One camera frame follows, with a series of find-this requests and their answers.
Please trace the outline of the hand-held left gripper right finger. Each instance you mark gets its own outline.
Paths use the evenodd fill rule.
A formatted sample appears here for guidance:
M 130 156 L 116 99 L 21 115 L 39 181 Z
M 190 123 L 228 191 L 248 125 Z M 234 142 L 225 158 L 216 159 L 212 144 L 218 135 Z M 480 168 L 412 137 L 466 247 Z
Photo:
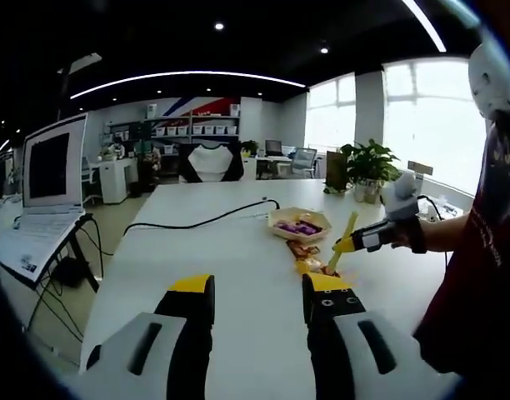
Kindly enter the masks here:
M 366 310 L 338 277 L 302 275 L 307 348 L 318 399 L 449 399 L 454 373 L 435 371 L 418 343 Z

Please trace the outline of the person's right hand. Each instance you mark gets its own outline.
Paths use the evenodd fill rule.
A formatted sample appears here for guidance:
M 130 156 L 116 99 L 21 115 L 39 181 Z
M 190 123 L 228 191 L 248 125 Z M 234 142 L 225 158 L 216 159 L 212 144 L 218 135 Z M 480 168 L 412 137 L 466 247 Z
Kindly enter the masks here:
M 405 247 L 413 253 L 424 254 L 427 251 L 425 233 L 417 217 L 399 221 L 396 224 L 396 238 L 392 248 Z

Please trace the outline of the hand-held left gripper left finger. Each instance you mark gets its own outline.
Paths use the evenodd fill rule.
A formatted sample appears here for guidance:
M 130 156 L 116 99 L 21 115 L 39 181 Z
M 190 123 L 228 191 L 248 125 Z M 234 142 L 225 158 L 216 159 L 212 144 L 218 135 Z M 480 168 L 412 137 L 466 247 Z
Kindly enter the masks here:
M 213 275 L 175 282 L 153 312 L 94 347 L 77 377 L 78 398 L 203 399 L 214 314 Z

